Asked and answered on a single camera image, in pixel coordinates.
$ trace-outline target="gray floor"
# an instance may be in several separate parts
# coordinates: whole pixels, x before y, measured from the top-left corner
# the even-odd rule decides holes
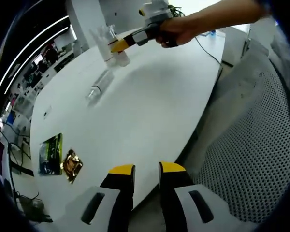
[[[229,66],[224,64],[222,66],[222,74],[218,79],[217,84],[222,82],[231,71]],[[190,152],[187,154],[186,160],[183,162],[183,166],[187,170],[190,169],[194,172],[198,172],[204,162],[206,148],[230,124],[232,120],[232,117],[230,117],[231,111],[226,114],[225,107],[223,106],[224,103],[220,102],[218,99],[206,108],[197,127],[198,140],[193,144]],[[234,107],[240,107],[240,102],[239,104],[235,104]],[[160,196],[157,189],[154,190],[152,194],[150,194],[150,196],[133,211],[129,224],[129,231],[166,231],[162,209],[160,207]]]

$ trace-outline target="hand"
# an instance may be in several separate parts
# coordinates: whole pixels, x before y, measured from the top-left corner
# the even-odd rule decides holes
[[[177,45],[183,45],[190,42],[195,36],[197,36],[196,30],[191,27],[191,19],[187,17],[172,18],[162,23],[160,30],[172,32],[175,36]],[[162,37],[156,38],[157,43],[162,47],[167,47],[163,42]]]

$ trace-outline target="gray perforated panel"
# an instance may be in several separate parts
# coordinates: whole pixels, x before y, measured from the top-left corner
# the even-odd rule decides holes
[[[250,62],[255,70],[243,70],[243,74],[259,76],[251,101],[209,146],[194,182],[223,198],[241,221],[261,223],[290,182],[290,118],[286,94],[273,67],[267,60]]]

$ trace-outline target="white table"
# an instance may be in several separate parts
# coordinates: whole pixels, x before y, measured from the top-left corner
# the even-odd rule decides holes
[[[198,38],[221,60],[224,34]],[[202,116],[219,64],[195,40],[172,49],[150,41],[127,54],[131,63],[114,70],[114,81],[95,106],[88,105],[86,96],[106,68],[96,47],[62,69],[36,99],[32,166],[39,197],[53,220],[65,214],[76,196],[99,186],[111,168],[123,164],[136,165],[137,206],[159,181],[158,162],[178,158]],[[58,133],[63,134],[63,156],[73,148],[84,163],[72,185],[64,174],[38,175],[40,143]]]

